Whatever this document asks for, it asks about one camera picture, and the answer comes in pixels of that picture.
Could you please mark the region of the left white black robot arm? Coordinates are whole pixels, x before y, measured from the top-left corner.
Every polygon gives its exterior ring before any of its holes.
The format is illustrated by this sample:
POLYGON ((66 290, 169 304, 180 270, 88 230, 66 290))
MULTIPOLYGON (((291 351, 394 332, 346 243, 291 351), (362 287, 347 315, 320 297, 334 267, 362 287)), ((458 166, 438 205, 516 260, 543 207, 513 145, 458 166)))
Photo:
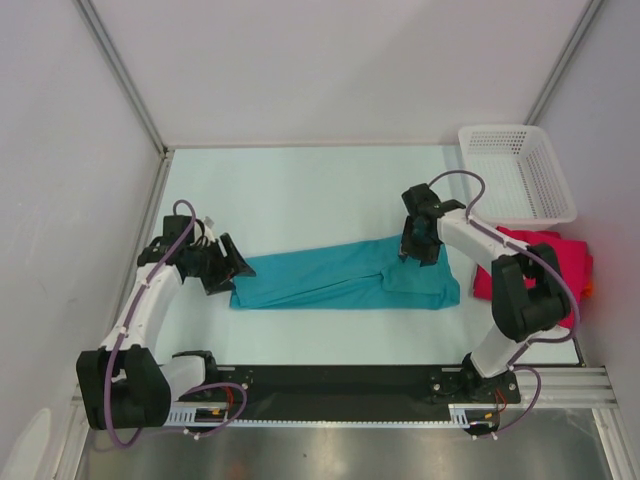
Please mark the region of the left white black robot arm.
POLYGON ((90 427, 160 427, 180 399, 214 397, 221 376, 213 354, 190 350, 159 361, 160 330, 186 280, 214 295, 233 290, 236 277, 255 274, 229 234, 215 236, 209 221, 189 215, 166 216, 161 234, 137 258, 133 289, 113 329, 76 361, 90 427))

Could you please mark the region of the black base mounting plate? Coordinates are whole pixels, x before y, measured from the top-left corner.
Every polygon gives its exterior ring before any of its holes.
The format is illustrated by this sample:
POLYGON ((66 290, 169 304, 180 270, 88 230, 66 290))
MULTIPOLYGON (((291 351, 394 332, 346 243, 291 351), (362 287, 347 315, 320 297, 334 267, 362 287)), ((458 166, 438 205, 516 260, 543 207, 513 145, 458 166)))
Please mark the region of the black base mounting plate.
POLYGON ((224 404, 233 396, 231 412, 249 405, 264 410, 285 406, 306 410, 329 406, 370 407, 465 404, 516 405, 521 401, 516 377, 507 372, 473 395, 463 391, 461 369, 442 365, 268 366, 220 367, 214 377, 226 384, 218 389, 186 394, 182 402, 224 404))

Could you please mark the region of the white plastic perforated basket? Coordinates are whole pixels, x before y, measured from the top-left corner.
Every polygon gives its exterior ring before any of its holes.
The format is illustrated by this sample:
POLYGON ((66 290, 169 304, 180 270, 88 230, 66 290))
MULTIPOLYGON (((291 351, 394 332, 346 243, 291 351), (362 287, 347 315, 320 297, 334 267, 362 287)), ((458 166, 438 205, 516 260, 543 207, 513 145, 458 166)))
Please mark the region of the white plastic perforated basket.
POLYGON ((547 230, 578 213, 546 132, 536 126, 484 124, 458 132, 462 168, 480 176, 465 180, 478 219, 514 230, 547 230))

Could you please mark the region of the left aluminium corner post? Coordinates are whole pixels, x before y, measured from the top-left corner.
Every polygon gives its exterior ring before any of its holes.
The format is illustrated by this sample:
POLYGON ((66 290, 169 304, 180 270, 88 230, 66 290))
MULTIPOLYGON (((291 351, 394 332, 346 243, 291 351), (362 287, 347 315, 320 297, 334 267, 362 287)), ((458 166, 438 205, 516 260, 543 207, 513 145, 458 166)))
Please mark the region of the left aluminium corner post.
POLYGON ((91 37, 96 43, 106 65, 113 74, 116 83, 123 93, 125 100, 129 104, 135 118, 139 122, 144 134, 160 157, 164 157, 168 148, 163 142, 142 95, 135 85, 135 82, 131 77, 130 72, 125 65, 104 21, 101 19, 94 2, 90 0, 74 0, 73 4, 84 21, 91 37))

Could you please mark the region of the right aluminium corner post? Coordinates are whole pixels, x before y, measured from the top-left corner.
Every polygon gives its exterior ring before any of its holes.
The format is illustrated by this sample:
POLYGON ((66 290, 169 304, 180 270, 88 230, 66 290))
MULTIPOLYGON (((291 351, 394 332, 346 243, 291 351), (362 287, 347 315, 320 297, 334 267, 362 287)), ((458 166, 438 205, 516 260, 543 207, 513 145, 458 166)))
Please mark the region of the right aluminium corner post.
POLYGON ((589 0, 585 3, 576 23, 572 27, 567 40, 555 59, 538 95, 536 96, 525 119, 525 125, 538 125, 548 110, 561 82, 586 42, 598 17, 607 6, 606 0, 589 0))

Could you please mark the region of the aluminium frame rail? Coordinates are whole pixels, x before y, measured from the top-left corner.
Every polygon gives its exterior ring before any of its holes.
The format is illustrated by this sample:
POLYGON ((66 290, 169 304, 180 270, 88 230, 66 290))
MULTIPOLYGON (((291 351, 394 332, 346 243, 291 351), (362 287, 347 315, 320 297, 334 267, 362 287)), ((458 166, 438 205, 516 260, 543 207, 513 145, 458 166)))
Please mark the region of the aluminium frame rail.
MULTIPOLYGON (((518 366, 509 371, 516 377, 521 401, 516 405, 494 407, 496 411, 507 413, 518 407, 524 407, 531 400, 540 408, 598 408, 614 404, 609 379, 601 368, 526 368, 518 366)), ((202 386, 201 391, 220 389, 225 383, 217 381, 202 386)), ((231 407, 233 396, 227 395, 224 404, 211 402, 196 405, 181 400, 172 404, 168 419, 164 424, 185 420, 203 426, 206 423, 217 424, 223 417, 233 414, 231 407)))

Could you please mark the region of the folded red t shirt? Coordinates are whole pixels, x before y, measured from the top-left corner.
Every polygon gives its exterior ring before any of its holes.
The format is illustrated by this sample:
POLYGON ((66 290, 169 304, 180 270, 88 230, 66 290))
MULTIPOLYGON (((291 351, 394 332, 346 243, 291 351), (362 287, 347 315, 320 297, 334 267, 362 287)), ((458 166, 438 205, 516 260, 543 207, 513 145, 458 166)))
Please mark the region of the folded red t shirt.
MULTIPOLYGON (((502 226, 498 231, 509 237, 531 245, 546 243, 556 252, 562 276, 578 303, 582 301, 581 291, 593 275, 593 257, 584 241, 563 239, 554 231, 511 230, 502 226)), ((473 296, 477 299, 490 301, 492 299, 491 277, 487 271, 477 266, 472 284, 473 296)), ((570 329, 574 326, 574 314, 559 322, 559 326, 570 329)))

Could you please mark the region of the folded orange t shirt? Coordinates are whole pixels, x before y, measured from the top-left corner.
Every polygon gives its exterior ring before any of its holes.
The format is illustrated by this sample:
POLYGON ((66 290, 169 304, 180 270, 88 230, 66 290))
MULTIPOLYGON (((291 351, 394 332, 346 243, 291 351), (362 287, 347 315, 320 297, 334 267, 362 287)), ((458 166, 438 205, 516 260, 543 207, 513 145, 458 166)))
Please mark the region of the folded orange t shirt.
POLYGON ((593 296, 594 293, 594 284, 592 281, 589 281, 587 285, 581 291, 581 299, 588 299, 593 296))

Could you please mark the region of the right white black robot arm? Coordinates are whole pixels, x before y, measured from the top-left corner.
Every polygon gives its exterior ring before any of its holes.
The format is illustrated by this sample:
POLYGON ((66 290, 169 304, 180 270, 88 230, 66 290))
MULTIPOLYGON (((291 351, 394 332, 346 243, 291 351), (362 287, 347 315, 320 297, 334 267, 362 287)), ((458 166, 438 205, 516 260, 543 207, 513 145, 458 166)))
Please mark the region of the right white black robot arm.
POLYGON ((450 246, 490 275, 493 326, 464 357, 460 372, 463 393, 484 401, 530 345, 562 341, 541 334, 576 313, 575 297, 552 246, 517 241, 474 219, 461 202, 440 200, 427 184, 409 188, 402 200, 407 217, 401 259, 432 266, 450 246))

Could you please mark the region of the aluminium corner post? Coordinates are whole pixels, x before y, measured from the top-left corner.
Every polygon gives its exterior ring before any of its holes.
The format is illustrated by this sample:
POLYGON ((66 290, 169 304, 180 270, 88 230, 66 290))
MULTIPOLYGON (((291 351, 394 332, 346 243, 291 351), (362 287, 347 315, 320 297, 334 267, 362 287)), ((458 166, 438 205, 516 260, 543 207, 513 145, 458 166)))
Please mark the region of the aluminium corner post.
POLYGON ((607 6, 606 0, 589 0, 585 3, 576 23, 572 27, 567 40, 555 59, 538 95, 536 96, 525 119, 525 125, 538 125, 548 110, 561 82, 586 42, 598 17, 607 6))
POLYGON ((163 142, 142 95, 135 85, 135 82, 131 77, 130 72, 125 65, 104 21, 101 19, 94 2, 90 0, 74 0, 73 4, 84 21, 91 37, 96 43, 106 65, 113 74, 116 83, 123 93, 125 100, 129 104, 135 118, 139 122, 144 134, 160 157, 164 157, 168 148, 163 142))

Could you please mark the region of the teal t shirt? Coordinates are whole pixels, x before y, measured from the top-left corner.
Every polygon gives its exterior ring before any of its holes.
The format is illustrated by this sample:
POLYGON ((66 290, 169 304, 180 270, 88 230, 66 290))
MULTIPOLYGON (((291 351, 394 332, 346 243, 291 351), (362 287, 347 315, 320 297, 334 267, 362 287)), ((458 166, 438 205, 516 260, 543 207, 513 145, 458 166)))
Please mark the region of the teal t shirt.
POLYGON ((236 277, 235 310, 437 311, 457 306, 460 285, 442 249, 433 265, 399 256, 400 238, 253 257, 256 275, 236 277))

